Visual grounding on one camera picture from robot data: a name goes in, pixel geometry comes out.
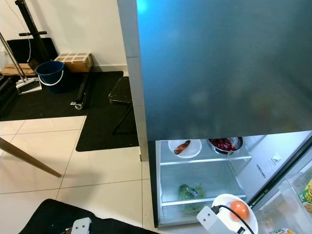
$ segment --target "metal bowl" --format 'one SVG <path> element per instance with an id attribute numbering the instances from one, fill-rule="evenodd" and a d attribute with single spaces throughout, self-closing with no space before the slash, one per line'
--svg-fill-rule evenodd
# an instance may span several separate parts
<path id="1" fill-rule="evenodd" d="M 227 150 L 221 150 L 217 147 L 215 147 L 211 142 L 210 139 L 207 139 L 208 145 L 210 146 L 210 148 L 215 151 L 218 154 L 223 154 L 223 155 L 231 155 L 233 153 L 237 153 L 239 151 L 239 149 L 242 147 L 243 145 L 243 138 L 242 137 L 228 137 L 227 139 L 229 139 L 231 141 L 231 144 L 236 148 L 236 150 L 233 151 L 227 151 Z"/>

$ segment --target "bucket handle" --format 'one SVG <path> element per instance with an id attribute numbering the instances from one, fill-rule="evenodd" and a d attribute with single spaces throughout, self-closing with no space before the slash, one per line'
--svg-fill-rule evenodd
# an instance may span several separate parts
<path id="1" fill-rule="evenodd" d="M 43 82 L 39 75 L 38 75 L 38 78 L 39 78 L 39 80 L 40 80 L 40 82 L 41 82 L 42 84 L 44 84 L 44 85 L 46 85 L 46 86 L 53 86 L 53 85 L 56 85 L 57 83 L 60 82 L 60 80 L 61 80 L 62 77 L 63 77 L 63 74 L 64 74 L 64 70 L 62 70 L 62 75 L 60 75 L 59 80 L 58 80 L 57 82 L 53 83 L 53 84 L 48 84 L 48 83 Z"/>

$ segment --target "white plate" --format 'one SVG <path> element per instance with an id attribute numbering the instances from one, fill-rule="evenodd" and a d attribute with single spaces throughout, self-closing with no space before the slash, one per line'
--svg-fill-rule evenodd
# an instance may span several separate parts
<path id="1" fill-rule="evenodd" d="M 221 194 L 214 199 L 212 206 L 225 205 L 227 207 L 230 207 L 231 203 L 237 200 L 244 202 L 242 199 L 232 194 Z M 249 225 L 249 227 L 252 229 L 252 231 L 255 234 L 258 234 L 257 219 L 255 218 L 255 215 L 253 211 L 251 210 L 251 208 L 245 202 L 244 204 L 248 207 L 249 215 L 250 215 L 249 219 L 245 221 Z M 231 218 L 230 212 L 231 211 L 223 207 L 220 209 L 220 212 L 217 214 L 217 216 L 230 230 L 237 232 L 240 227 L 243 227 L 245 229 L 244 234 L 251 234 L 251 232 L 247 229 L 247 227 L 245 227 L 242 221 L 234 221 Z"/>
<path id="2" fill-rule="evenodd" d="M 180 144 L 183 144 L 185 141 L 187 140 L 168 140 L 169 149 L 174 155 L 176 155 L 174 153 L 175 148 Z M 195 157 L 201 151 L 201 146 L 202 146 L 201 141 L 199 139 L 191 140 L 189 146 L 185 150 L 183 150 L 182 153 L 176 156 L 182 158 Z"/>

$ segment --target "bucket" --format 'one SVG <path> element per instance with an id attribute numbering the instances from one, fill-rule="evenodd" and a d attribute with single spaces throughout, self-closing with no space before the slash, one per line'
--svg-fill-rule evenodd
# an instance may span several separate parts
<path id="1" fill-rule="evenodd" d="M 40 64 L 35 73 L 42 84 L 48 86 L 55 94 L 64 93 L 68 90 L 68 82 L 64 71 L 64 63 L 60 61 L 49 61 Z"/>

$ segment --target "tomato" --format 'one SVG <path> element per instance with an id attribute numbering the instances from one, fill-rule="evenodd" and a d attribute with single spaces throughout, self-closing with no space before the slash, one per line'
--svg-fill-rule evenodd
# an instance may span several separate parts
<path id="1" fill-rule="evenodd" d="M 242 219 L 246 220 L 249 218 L 249 210 L 244 202 L 234 201 L 231 203 L 231 209 L 234 210 Z M 231 217 L 235 221 L 240 221 L 240 219 L 231 212 Z"/>

